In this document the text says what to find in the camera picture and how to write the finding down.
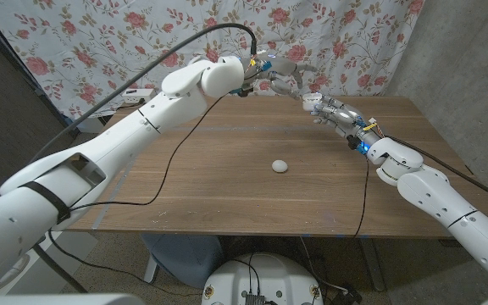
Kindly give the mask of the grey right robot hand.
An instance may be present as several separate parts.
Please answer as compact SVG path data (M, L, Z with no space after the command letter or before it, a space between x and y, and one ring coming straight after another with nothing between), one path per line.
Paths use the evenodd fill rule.
M315 124L332 127L351 150L366 154L381 139L373 123L366 123L360 111L338 99L312 93L303 98L302 104L315 117Z

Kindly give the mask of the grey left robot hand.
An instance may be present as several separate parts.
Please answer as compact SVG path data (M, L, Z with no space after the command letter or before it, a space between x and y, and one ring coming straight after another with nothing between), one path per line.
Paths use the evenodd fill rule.
M251 94L254 91L253 83L256 80L266 80L269 88L275 93L298 99L300 95L293 91L291 85L285 82L282 77L291 76L296 82L297 88L302 89L301 73L317 71L317 68L310 64L297 64L286 57L267 54L266 52L240 58L240 62L244 69L244 81L237 92L239 97L247 97Z

